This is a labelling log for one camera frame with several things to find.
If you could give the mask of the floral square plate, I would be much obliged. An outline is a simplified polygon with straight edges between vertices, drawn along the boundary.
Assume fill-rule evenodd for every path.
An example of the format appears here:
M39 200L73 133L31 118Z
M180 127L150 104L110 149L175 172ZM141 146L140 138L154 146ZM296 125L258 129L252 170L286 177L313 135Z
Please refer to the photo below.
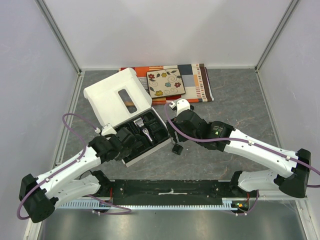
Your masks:
M184 95L184 82L178 68L161 69L146 73L148 91L152 99Z

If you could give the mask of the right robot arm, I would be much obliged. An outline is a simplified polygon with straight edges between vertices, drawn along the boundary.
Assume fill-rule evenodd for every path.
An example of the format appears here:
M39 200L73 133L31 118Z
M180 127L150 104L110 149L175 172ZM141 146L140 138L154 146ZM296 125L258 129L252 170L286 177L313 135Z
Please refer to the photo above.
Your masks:
M256 190L279 190L294 197L304 198L310 175L311 152L285 150L257 140L222 121L206 122L194 111L187 109L168 119L171 132L179 140L191 140L208 149L234 154L266 167L266 170L236 171L229 191L235 197Z

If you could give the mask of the silver black hair clipper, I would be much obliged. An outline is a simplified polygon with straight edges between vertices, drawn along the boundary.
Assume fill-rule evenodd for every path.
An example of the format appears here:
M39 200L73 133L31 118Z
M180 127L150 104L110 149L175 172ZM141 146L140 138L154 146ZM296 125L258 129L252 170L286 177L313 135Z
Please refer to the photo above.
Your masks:
M148 139L148 141L151 143L151 145L154 144L154 140L151 137L149 130L147 129L147 127L145 126L145 123L143 121L143 119L141 117L135 119L133 121L133 123L141 130L141 132L146 136L146 138Z

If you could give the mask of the white hair clipper kit box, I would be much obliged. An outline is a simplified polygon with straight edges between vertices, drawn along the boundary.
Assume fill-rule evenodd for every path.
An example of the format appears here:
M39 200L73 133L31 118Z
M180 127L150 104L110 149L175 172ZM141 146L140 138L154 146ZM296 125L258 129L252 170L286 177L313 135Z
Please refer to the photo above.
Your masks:
M111 124L118 132L125 127L137 138L131 154L120 160L126 167L170 143L165 122L152 107L152 98L132 68L121 70L86 87L83 95L89 101L102 128ZM153 145L134 124L134 120L138 118L143 119L154 141Z

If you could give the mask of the black comb guard attachment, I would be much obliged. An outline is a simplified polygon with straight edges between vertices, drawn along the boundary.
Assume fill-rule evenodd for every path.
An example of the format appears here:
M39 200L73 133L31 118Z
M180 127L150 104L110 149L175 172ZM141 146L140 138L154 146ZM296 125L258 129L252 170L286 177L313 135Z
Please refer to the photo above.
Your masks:
M183 150L184 150L183 146L181 146L179 144L174 144L171 152L180 156L182 154Z

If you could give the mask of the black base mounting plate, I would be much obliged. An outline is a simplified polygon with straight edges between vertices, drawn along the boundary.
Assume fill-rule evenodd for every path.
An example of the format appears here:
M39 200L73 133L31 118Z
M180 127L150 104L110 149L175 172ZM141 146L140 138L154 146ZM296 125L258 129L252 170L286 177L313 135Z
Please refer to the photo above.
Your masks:
M219 180L112 180L96 193L98 197L111 198L114 204L212 204L223 198L250 198L255 190L246 192Z

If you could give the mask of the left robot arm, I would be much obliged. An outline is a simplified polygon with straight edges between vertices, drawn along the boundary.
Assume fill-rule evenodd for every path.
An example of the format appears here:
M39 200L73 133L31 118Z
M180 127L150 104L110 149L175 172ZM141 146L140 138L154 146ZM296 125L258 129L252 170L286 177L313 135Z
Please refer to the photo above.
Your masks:
M131 154L136 142L135 135L123 127L110 137L96 136L78 154L46 173L26 175L21 180L17 217L39 223L67 202L88 195L106 196L111 181L102 171L91 169L112 160L122 160ZM90 174L79 178L86 172ZM26 217L21 216L21 208L26 210Z

